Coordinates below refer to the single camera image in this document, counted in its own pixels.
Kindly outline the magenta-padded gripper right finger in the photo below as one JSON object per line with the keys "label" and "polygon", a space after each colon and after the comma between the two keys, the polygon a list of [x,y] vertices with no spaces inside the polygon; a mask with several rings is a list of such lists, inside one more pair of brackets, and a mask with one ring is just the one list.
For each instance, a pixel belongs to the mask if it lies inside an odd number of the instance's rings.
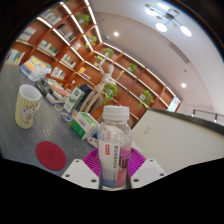
{"label": "magenta-padded gripper right finger", "polygon": [[128,162],[127,188],[141,188],[166,176],[154,158],[145,158],[139,151],[132,148]]}

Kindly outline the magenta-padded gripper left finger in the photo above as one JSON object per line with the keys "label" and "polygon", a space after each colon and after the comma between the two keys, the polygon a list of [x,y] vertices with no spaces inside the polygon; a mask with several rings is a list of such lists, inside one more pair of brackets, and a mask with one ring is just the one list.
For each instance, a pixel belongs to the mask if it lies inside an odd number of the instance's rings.
{"label": "magenta-padded gripper left finger", "polygon": [[100,161],[98,149],[93,149],[83,159],[74,159],[62,177],[84,188],[100,186]]}

